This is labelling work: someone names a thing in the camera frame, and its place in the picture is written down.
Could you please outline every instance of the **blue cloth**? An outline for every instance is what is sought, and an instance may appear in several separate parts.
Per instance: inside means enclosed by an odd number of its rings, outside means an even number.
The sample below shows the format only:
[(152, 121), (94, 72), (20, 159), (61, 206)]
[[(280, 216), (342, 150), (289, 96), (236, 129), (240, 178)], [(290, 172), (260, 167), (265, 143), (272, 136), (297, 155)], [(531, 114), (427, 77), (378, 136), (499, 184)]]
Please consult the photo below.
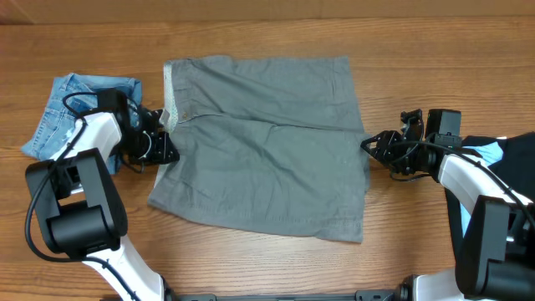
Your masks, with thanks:
[[(138, 105), (141, 103), (141, 82), (138, 79), (79, 74), (55, 78), (43, 117), (32, 139), (22, 147), (23, 153), (40, 161), (49, 159), (74, 132), (74, 115), (64, 107), (62, 98), (74, 92), (97, 92), (108, 88), (121, 90), (131, 101)], [(82, 112), (95, 108), (97, 98), (96, 95), (77, 95), (69, 98), (67, 103)], [(139, 119), (134, 111), (130, 112), (130, 119), (133, 126), (138, 125)], [(111, 156), (106, 165), (110, 174), (115, 174), (119, 170), (119, 158)]]
[[(482, 159), (485, 161), (487, 166), (490, 166), (496, 162), (499, 162), (503, 158), (503, 150), (498, 145), (497, 142), (493, 142), (490, 145), (484, 146), (463, 146), (462, 148), (467, 148), (477, 151)], [(471, 215), (468, 210), (461, 204), (461, 225), (462, 225), (462, 236), (465, 236), (468, 224), (470, 223)]]
[(476, 150), (483, 158), (487, 166), (499, 162), (503, 158), (503, 150), (497, 142), (484, 146), (463, 146), (471, 150)]

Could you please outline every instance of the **black cable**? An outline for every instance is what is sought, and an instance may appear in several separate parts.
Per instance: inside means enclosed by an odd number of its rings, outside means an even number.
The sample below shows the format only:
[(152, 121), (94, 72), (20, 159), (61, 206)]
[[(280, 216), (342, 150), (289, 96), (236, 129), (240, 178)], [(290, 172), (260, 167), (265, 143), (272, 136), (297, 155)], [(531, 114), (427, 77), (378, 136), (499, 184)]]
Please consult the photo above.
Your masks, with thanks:
[(402, 182), (407, 182), (407, 181), (416, 181), (418, 179), (421, 179), (421, 178), (424, 178), (424, 177), (427, 177), (427, 176), (431, 176), (430, 174), (428, 173), (425, 173), (425, 174), (420, 174), (420, 175), (416, 175), (416, 176), (412, 176), (412, 177), (409, 177), (409, 178), (396, 178), (394, 176), (394, 172), (391, 171), (390, 172), (390, 179), (394, 180), (394, 181), (402, 181)]
[[(424, 139), (424, 119), (420, 116), (420, 141), (422, 141)], [(418, 148), (418, 145), (414, 145), (409, 151), (407, 151), (404, 155), (400, 156), (399, 158), (397, 159), (394, 159), (392, 161), (387, 161), (386, 163), (388, 164), (395, 164), (403, 159), (405, 159), (406, 157), (410, 156), (410, 154), (412, 154), (413, 152), (416, 151), (416, 149)]]
[(139, 173), (139, 174), (142, 174), (143, 172), (145, 172), (145, 163), (143, 161), (141, 162), (141, 168), (137, 169), (125, 160), (125, 158), (123, 157), (123, 154), (119, 153), (117, 156), (119, 156), (120, 162), (124, 164), (126, 167), (128, 167), (130, 170), (132, 170), (133, 172)]
[(62, 101), (67, 110), (69, 110), (71, 113), (73, 113), (74, 117), (76, 119), (82, 120), (82, 127), (80, 128), (80, 131), (76, 136), (73, 138), (73, 140), (67, 144), (67, 147), (65, 147), (65, 150), (59, 155), (58, 159), (50, 167), (48, 168), (47, 174), (44, 176), (44, 178), (39, 183), (37, 190), (32, 196), (32, 201), (30, 202), (30, 205), (28, 206), (28, 212), (26, 214), (26, 223), (24, 224), (24, 235), (26, 237), (26, 243), (28, 244), (29, 248), (32, 250), (32, 252), (37, 255), (39, 258), (50, 261), (53, 263), (81, 263), (83, 261), (90, 261), (95, 263), (102, 264), (103, 268), (107, 268), (110, 273), (112, 273), (115, 278), (117, 278), (117, 281), (121, 284), (121, 286), (125, 289), (125, 291), (132, 297), (135, 301), (140, 301), (139, 297), (135, 295), (135, 292), (130, 289), (128, 284), (125, 282), (125, 280), (120, 276), (120, 274), (105, 260), (102, 260), (100, 258), (93, 258), (93, 257), (85, 257), (82, 259), (71, 259), (71, 258), (55, 258), (51, 257), (47, 254), (42, 253), (37, 246), (35, 246), (35, 243), (33, 243), (32, 240), (32, 233), (31, 233), (31, 223), (32, 223), (32, 215), (33, 211), (35, 210), (35, 207), (37, 205), (37, 201), (39, 197), (41, 196), (41, 193), (43, 192), (44, 186), (46, 185), (48, 179), (50, 179), (51, 175), (55, 172), (55, 170), (58, 168), (58, 164), (65, 158), (65, 156), (73, 149), (76, 142), (78, 142), (79, 138), (82, 136), (82, 134), (85, 131), (85, 128), (87, 127), (87, 121), (85, 118), (78, 113), (76, 110), (74, 110), (71, 106), (67, 104), (67, 99), (76, 95), (94, 95), (93, 92), (76, 92), (72, 94), (68, 94), (65, 97), (63, 97)]
[(512, 193), (512, 188), (510, 186), (507, 186), (506, 184), (504, 184), (503, 181), (500, 180), (500, 178), (498, 176), (496, 176), (488, 168), (483, 167), (479, 162), (476, 162), (476, 161), (470, 159), (469, 157), (465, 156), (464, 154), (460, 153), (459, 151), (452, 150), (449, 147), (445, 147), (445, 146), (442, 146), (442, 145), (436, 145), (434, 143), (424, 142), (424, 141), (401, 141), (401, 142), (396, 142), (396, 143), (393, 143), (393, 144), (389, 145), (386, 148), (386, 150), (388, 150), (391, 147), (398, 146), (398, 145), (427, 145), (427, 146), (434, 147), (436, 149), (445, 151), (447, 153), (459, 156), (463, 160), (468, 161), (469, 163), (472, 163), (474, 166), (476, 166), (477, 168), (479, 168), (483, 172), (485, 172), (485, 174), (487, 174), (487, 176), (489, 176), (500, 187), (500, 189), (503, 190), (503, 192), (506, 195), (511, 197), (517, 203), (518, 207), (520, 207), (520, 210), (522, 211), (524, 216), (526, 216), (526, 219), (529, 222), (530, 226), (533, 228), (533, 230), (535, 230), (535, 220), (533, 220), (533, 217), (529, 214), (529, 212), (527, 211), (526, 206), (522, 203), (522, 201), (520, 201), (520, 199), (518, 199), (518, 197), (515, 196), (514, 193)]

